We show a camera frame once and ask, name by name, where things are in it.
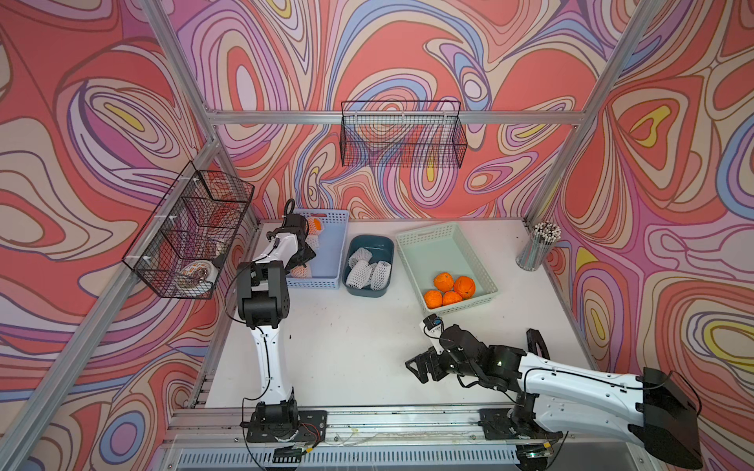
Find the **white foam net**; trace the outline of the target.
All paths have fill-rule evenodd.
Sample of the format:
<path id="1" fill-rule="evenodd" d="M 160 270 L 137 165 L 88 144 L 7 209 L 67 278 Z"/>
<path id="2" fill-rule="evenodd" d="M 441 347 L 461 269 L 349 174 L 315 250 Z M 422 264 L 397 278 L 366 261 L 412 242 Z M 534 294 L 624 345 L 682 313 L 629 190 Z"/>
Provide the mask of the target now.
<path id="1" fill-rule="evenodd" d="M 379 261 L 374 265 L 370 278 L 371 290 L 384 290 L 390 283 L 392 264 L 387 261 Z"/>
<path id="2" fill-rule="evenodd" d="M 349 260 L 348 260 L 349 267 L 355 268 L 355 266 L 357 266 L 357 263 L 361 261 L 364 261 L 367 264 L 369 264 L 372 257 L 373 257 L 373 254 L 370 250 L 364 247 L 359 247 L 350 255 Z"/>
<path id="3" fill-rule="evenodd" d="M 367 264 L 364 261 L 357 263 L 357 266 L 352 268 L 347 276 L 346 286 L 348 288 L 354 288 L 355 290 L 362 290 L 363 288 L 369 287 L 373 269 L 374 266 L 370 263 Z"/>

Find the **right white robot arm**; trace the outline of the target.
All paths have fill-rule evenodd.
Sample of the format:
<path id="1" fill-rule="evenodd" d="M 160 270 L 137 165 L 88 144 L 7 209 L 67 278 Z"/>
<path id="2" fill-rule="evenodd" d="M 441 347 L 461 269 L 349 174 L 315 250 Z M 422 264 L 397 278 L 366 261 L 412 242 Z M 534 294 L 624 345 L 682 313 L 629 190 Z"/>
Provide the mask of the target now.
<path id="1" fill-rule="evenodd" d="M 512 401 L 479 412 L 489 441 L 518 440 L 522 470 L 544 470 L 549 448 L 581 433 L 639 445 L 663 463 L 703 466 L 698 430 L 701 400 L 677 384 L 679 374 L 644 368 L 639 375 L 605 373 L 553 361 L 541 334 L 527 331 L 527 347 L 485 345 L 471 332 L 435 315 L 422 332 L 431 345 L 408 359 L 422 384 L 454 377 L 464 389 L 480 387 Z"/>

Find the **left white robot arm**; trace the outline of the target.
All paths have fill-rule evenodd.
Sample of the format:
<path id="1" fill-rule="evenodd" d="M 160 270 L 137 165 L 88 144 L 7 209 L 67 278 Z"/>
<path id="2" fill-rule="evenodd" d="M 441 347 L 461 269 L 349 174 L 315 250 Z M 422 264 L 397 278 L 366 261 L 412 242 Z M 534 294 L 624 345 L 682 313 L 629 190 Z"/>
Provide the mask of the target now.
<path id="1" fill-rule="evenodd" d="M 280 337 L 291 309 L 287 276 L 314 257 L 306 243 L 308 232 L 306 217 L 287 213 L 282 225 L 267 235 L 267 247 L 238 269 L 237 312 L 253 335 L 260 374 L 259 394 L 251 400 L 253 416 L 247 423 L 247 437 L 253 440 L 287 442 L 300 428 Z"/>

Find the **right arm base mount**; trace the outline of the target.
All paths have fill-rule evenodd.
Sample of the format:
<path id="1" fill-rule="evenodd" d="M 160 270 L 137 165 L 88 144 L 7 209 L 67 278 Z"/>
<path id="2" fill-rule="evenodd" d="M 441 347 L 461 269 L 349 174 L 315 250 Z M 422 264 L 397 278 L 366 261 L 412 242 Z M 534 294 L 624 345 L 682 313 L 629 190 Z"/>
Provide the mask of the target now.
<path id="1" fill-rule="evenodd" d="M 482 428 L 487 441 L 544 440 L 557 443 L 564 434 L 549 432 L 533 420 L 514 417 L 512 408 L 482 408 L 477 425 Z"/>

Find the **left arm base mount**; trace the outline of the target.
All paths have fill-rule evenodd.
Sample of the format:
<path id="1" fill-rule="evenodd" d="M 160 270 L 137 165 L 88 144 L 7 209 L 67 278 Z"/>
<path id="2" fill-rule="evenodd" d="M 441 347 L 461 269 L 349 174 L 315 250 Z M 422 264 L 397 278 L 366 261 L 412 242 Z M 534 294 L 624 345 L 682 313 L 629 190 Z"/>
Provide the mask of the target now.
<path id="1" fill-rule="evenodd" d="M 316 445 L 326 438 L 328 412 L 308 409 L 294 415 L 274 417 L 265 412 L 259 417 L 253 412 L 251 420 L 241 423 L 245 441 L 250 444 L 304 443 Z"/>

